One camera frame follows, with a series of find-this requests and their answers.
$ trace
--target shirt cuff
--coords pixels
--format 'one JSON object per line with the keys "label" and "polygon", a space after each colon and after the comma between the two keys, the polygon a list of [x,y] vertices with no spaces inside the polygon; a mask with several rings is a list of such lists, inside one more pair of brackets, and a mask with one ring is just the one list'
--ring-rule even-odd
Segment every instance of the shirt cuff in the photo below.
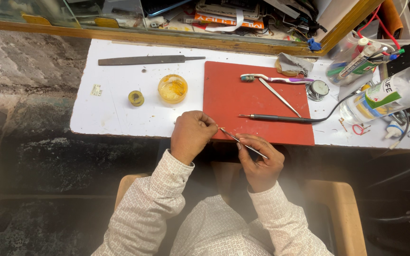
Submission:
{"label": "shirt cuff", "polygon": [[151,175],[150,188],[167,197],[178,197],[183,192],[193,169],[193,163],[191,166],[185,165],[166,149]]}
{"label": "shirt cuff", "polygon": [[276,220],[288,212],[288,199],[277,181],[269,190],[248,193],[261,221]]}

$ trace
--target patterned shirt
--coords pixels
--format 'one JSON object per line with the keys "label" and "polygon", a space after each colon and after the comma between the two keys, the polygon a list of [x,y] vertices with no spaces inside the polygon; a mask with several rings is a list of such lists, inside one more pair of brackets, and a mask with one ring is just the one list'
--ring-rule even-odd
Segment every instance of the patterned shirt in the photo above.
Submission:
{"label": "patterned shirt", "polygon": [[[186,166],[166,150],[153,175],[129,187],[93,255],[156,253],[166,219],[185,206],[181,193],[193,169],[194,164]],[[249,224],[220,195],[199,202],[181,225],[170,255],[332,255],[308,229],[303,208],[288,202],[278,183],[249,195],[259,216]]]}

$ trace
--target white table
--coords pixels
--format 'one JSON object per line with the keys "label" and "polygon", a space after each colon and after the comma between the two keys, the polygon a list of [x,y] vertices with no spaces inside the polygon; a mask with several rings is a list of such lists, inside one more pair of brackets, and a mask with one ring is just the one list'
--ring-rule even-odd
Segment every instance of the white table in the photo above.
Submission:
{"label": "white table", "polygon": [[[206,59],[176,64],[98,66],[98,59],[146,55],[206,56]],[[71,131],[95,135],[170,137],[179,115],[189,110],[202,110],[205,61],[273,67],[275,60],[276,56],[141,46],[93,39],[71,117]],[[309,78],[325,81],[330,87],[330,93],[321,102],[308,100],[313,119],[327,116],[338,103],[339,87],[329,83],[325,77],[325,69],[330,63],[327,59],[315,62],[309,75]],[[188,83],[188,94],[179,104],[167,104],[158,94],[158,83],[168,74],[178,74]],[[380,81],[378,72],[375,72],[373,81]],[[94,84],[101,85],[101,96],[90,95]],[[134,107],[128,101],[129,92],[134,90],[140,90],[145,97],[145,103],[140,107]],[[387,148],[396,141],[384,139],[386,120],[368,122],[366,125],[371,125],[371,131],[360,136],[352,131],[349,124],[346,124],[346,132],[338,119],[337,110],[327,121],[313,124],[316,145]],[[410,137],[403,139],[397,148],[410,149]]]}

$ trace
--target gray stone wall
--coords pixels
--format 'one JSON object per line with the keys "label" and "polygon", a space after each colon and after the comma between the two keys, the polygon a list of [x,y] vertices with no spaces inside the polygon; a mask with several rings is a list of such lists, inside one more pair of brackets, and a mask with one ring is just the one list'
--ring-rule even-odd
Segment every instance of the gray stone wall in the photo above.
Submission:
{"label": "gray stone wall", "polygon": [[90,42],[0,30],[0,93],[76,93]]}

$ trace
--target man's left hand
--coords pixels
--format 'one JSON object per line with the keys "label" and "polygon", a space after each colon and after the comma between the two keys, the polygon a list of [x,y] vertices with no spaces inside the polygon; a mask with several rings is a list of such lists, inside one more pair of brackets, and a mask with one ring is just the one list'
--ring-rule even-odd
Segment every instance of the man's left hand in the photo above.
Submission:
{"label": "man's left hand", "polygon": [[184,112],[175,123],[170,142],[170,153],[177,160],[190,165],[218,132],[216,122],[199,110]]}

